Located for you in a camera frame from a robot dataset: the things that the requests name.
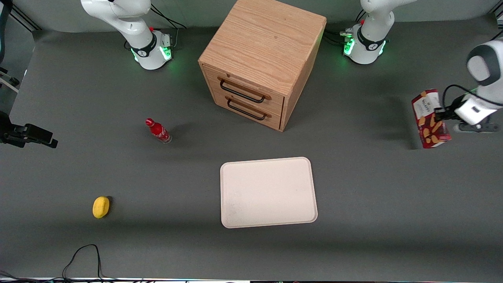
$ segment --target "bottle cap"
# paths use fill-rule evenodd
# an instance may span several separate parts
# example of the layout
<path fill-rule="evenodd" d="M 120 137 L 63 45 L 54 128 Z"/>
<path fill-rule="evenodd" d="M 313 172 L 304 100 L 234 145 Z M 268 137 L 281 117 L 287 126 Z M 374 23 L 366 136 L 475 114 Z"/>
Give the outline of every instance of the bottle cap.
<path fill-rule="evenodd" d="M 145 124 L 147 124 L 147 126 L 149 126 L 149 127 L 152 127 L 152 126 L 154 126 L 155 122 L 151 118 L 148 118 L 145 120 Z"/>

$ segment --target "green led light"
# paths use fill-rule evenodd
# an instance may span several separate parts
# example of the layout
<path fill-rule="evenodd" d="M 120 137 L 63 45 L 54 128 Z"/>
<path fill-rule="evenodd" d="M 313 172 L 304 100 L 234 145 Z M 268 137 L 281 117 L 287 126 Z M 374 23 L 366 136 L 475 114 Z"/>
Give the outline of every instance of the green led light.
<path fill-rule="evenodd" d="M 384 46 L 386 45 L 386 40 L 384 40 L 384 42 L 382 43 L 382 46 L 381 46 L 381 51 L 379 51 L 379 55 L 382 54 L 382 52 L 384 51 Z"/>
<path fill-rule="evenodd" d="M 344 46 L 344 53 L 346 55 L 351 54 L 351 51 L 353 51 L 353 47 L 355 46 L 355 40 L 352 38 L 350 41 L 346 43 Z"/>
<path fill-rule="evenodd" d="M 159 50 L 162 52 L 162 55 L 164 56 L 164 59 L 166 59 L 166 61 L 171 59 L 171 49 L 169 47 L 159 46 Z"/>
<path fill-rule="evenodd" d="M 136 58 L 136 54 L 134 53 L 133 48 L 131 49 L 131 53 L 133 53 L 133 55 L 134 55 L 134 60 L 135 60 L 136 62 L 138 62 L 138 58 Z"/>

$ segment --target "drawer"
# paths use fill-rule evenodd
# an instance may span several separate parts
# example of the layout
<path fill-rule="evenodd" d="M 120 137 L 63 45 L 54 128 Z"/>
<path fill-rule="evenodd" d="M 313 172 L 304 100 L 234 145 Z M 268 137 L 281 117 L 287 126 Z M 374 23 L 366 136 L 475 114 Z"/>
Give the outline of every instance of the drawer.
<path fill-rule="evenodd" d="M 214 97 L 215 103 L 227 110 L 249 118 L 267 127 L 279 130 L 281 115 L 257 109 L 254 105 L 232 98 L 230 95 L 217 94 Z"/>
<path fill-rule="evenodd" d="M 239 82 L 239 80 L 211 69 L 207 65 L 204 66 L 204 72 L 214 96 L 219 94 L 228 96 L 233 101 L 243 102 L 252 105 L 255 109 L 281 116 L 284 100 L 282 96 L 254 90 L 253 86 Z"/>

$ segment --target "yellow sponge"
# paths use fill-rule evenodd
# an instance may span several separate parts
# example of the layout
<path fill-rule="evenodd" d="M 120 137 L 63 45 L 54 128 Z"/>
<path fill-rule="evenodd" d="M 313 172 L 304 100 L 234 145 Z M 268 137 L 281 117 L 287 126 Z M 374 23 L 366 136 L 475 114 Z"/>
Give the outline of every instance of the yellow sponge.
<path fill-rule="evenodd" d="M 110 209 L 110 200 L 106 196 L 100 196 L 93 204 L 93 215 L 100 219 L 107 215 L 108 209 Z"/>

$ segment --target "red cardboard box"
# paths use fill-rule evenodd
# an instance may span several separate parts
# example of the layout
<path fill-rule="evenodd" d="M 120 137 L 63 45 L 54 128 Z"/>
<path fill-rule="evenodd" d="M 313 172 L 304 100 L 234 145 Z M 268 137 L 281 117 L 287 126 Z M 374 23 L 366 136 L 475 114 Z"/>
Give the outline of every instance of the red cardboard box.
<path fill-rule="evenodd" d="M 451 140 L 444 121 L 435 122 L 435 108 L 440 108 L 439 93 L 435 89 L 425 90 L 412 99 L 415 122 L 423 148 L 435 148 Z"/>

